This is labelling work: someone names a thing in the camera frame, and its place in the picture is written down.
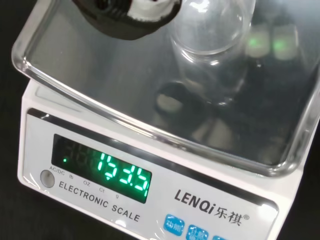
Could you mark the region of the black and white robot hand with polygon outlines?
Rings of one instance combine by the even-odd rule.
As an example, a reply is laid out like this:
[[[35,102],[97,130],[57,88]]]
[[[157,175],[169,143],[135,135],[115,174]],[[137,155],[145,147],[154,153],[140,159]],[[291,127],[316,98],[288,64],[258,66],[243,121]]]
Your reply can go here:
[[[74,0],[95,29],[112,38],[137,40],[171,22],[181,0]]]

